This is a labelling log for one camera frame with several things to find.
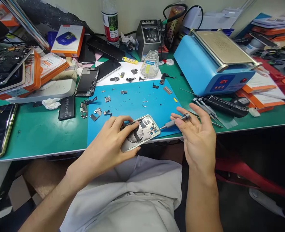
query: phone battery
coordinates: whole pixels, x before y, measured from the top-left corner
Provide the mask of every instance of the phone battery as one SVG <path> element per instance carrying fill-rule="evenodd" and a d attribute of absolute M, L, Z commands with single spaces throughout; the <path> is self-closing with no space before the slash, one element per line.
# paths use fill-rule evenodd
<path fill-rule="evenodd" d="M 60 101 L 59 121 L 75 117 L 75 96 L 63 98 Z"/>

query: desk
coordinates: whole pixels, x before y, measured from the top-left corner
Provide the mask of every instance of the desk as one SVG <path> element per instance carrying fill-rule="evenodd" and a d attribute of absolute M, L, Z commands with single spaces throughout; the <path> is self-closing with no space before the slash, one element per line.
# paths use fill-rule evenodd
<path fill-rule="evenodd" d="M 188 104 L 193 99 L 193 95 L 179 89 L 190 91 L 186 79 L 180 76 L 179 66 L 176 62 L 173 66 L 165 64 L 160 67 L 160 70 L 162 73 L 176 76 L 176 79 L 167 78 L 166 81 L 172 86 L 180 104 L 189 109 Z M 35 159 L 85 150 L 88 120 L 80 117 L 80 102 L 84 99 L 76 98 L 76 117 L 64 121 L 58 120 L 57 110 L 49 111 L 43 106 L 34 108 L 32 103 L 20 105 L 6 154 L 0 158 L 0 162 Z M 244 118 L 235 120 L 238 123 L 237 126 L 230 129 L 215 127 L 216 133 L 283 126 L 285 125 L 285 105 L 276 106 L 273 110 L 264 112 L 257 118 L 248 114 Z M 160 138 L 159 141 L 175 140 L 181 136 L 182 134 L 178 133 Z"/>

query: glue tube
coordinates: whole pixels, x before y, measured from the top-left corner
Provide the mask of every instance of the glue tube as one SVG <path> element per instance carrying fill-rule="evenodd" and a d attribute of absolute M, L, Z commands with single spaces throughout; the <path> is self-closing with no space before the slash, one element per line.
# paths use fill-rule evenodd
<path fill-rule="evenodd" d="M 123 60 L 124 62 L 133 63 L 133 64 L 138 64 L 138 60 L 133 60 L 133 59 L 130 59 L 130 58 L 127 58 L 127 57 L 123 57 L 122 60 Z"/>

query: white tissue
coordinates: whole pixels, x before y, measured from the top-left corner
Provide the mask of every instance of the white tissue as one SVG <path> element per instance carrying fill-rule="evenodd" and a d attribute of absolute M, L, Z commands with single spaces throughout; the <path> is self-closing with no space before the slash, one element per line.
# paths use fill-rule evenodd
<path fill-rule="evenodd" d="M 59 100 L 61 100 L 61 98 L 48 98 L 47 100 L 43 100 L 42 104 L 47 110 L 54 110 L 61 105 L 61 103 L 58 102 Z"/>

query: blue silicone mat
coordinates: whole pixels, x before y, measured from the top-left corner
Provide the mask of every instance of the blue silicone mat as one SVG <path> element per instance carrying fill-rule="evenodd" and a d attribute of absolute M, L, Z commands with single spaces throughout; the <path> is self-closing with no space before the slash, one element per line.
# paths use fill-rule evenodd
<path fill-rule="evenodd" d="M 159 82 L 159 80 L 154 81 L 154 84 L 159 86 L 158 89 L 152 87 L 153 81 L 96 87 L 95 93 L 90 99 L 93 99 L 96 96 L 98 99 L 88 106 L 89 121 L 87 145 L 93 141 L 105 121 L 109 119 L 110 116 L 104 115 L 104 111 L 110 110 L 112 116 L 116 117 L 119 115 L 129 115 L 133 120 L 145 116 L 146 114 L 150 114 L 159 127 L 162 127 L 165 123 L 169 122 L 171 113 L 178 113 L 176 108 L 181 105 L 179 102 L 174 101 L 174 98 L 176 98 L 174 93 L 168 95 L 163 89 L 167 86 L 172 91 L 169 82 L 166 80 L 164 85 L 160 85 Z M 127 94 L 121 94 L 121 91 L 124 90 L 127 91 Z M 111 101 L 106 103 L 105 97 L 108 96 Z M 103 114 L 96 121 L 93 121 L 90 118 L 90 115 L 94 114 L 94 111 L 98 107 L 101 108 Z M 177 127 L 171 127 L 163 130 L 156 138 L 177 134 L 179 132 Z"/>

